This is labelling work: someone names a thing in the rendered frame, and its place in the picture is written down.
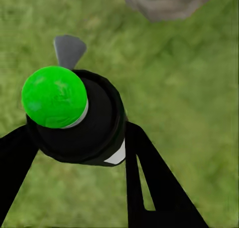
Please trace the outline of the pesticide atomizer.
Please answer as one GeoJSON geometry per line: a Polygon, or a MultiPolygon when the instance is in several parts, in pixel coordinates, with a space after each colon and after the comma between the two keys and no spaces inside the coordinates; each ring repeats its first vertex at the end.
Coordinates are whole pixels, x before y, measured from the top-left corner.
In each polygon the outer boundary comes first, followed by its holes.
{"type": "Polygon", "coordinates": [[[58,66],[34,72],[21,94],[34,145],[61,163],[120,165],[126,122],[120,93],[105,77],[74,70],[85,42],[65,34],[53,42],[58,66]]]}

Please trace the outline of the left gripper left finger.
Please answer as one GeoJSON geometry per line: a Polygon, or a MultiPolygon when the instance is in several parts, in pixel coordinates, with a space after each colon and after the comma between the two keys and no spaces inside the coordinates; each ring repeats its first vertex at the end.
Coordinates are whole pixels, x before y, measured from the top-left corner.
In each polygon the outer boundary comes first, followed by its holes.
{"type": "Polygon", "coordinates": [[[27,125],[0,139],[0,227],[38,150],[27,125]]]}

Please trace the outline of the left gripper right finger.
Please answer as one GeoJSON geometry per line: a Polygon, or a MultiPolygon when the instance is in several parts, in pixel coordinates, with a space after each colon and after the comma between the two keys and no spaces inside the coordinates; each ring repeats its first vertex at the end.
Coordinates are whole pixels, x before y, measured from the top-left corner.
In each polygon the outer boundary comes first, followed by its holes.
{"type": "Polygon", "coordinates": [[[125,122],[128,228],[209,228],[144,130],[125,122]],[[138,155],[156,211],[144,208],[138,155]]]}

